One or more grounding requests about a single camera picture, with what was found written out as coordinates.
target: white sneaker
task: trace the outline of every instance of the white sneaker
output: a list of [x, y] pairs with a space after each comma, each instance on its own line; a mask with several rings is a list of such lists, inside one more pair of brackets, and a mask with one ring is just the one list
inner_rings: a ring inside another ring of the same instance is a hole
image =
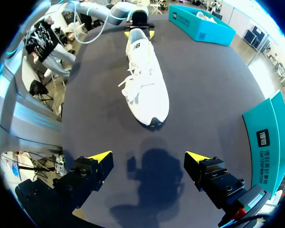
[[130, 31], [126, 47], [131, 75], [121, 84], [128, 106], [135, 118], [144, 125], [161, 125], [169, 112], [169, 97], [153, 45], [144, 32]]

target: teal box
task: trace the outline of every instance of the teal box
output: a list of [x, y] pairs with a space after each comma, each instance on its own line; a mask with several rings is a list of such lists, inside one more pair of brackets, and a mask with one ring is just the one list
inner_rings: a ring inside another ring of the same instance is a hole
[[285, 102], [278, 91], [243, 114], [252, 160], [252, 186], [275, 194], [285, 175]]
[[[217, 24], [198, 18], [198, 12], [213, 18]], [[186, 6], [170, 5], [169, 20], [195, 41], [229, 46], [236, 33], [232, 27], [208, 12]]]

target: person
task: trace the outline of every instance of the person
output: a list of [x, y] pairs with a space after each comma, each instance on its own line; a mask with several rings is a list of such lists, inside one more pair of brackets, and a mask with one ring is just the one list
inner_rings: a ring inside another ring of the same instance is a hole
[[54, 24], [54, 21], [50, 16], [38, 21], [29, 32], [27, 40], [25, 40], [25, 49], [28, 54], [33, 55], [34, 63], [40, 61], [46, 68], [64, 77], [66, 80], [70, 76], [70, 72], [62, 68], [55, 60], [55, 57], [71, 65], [74, 64], [76, 57], [59, 44], [51, 29], [52, 24]]

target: desk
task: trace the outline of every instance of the desk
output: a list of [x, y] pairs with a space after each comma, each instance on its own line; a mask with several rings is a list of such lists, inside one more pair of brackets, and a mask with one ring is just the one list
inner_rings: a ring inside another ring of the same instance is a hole
[[[195, 42], [150, 16], [152, 40], [166, 82], [170, 112], [159, 131], [143, 128], [117, 85], [128, 75], [124, 24], [82, 46], [66, 87], [63, 149], [73, 159], [113, 151], [114, 168], [82, 209], [107, 228], [216, 228], [224, 212], [198, 192], [183, 168], [186, 150], [217, 156], [251, 184], [251, 155], [242, 114], [264, 96], [231, 47]], [[86, 41], [100, 28], [89, 31]]]

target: black t-shirt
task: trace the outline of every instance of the black t-shirt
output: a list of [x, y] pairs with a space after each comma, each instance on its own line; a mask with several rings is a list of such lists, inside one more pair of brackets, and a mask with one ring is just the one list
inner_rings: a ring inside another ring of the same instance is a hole
[[35, 52], [39, 56], [40, 62], [43, 62], [57, 46], [58, 39], [51, 26], [44, 20], [37, 22], [34, 26], [36, 31], [30, 35], [25, 49], [28, 54]]

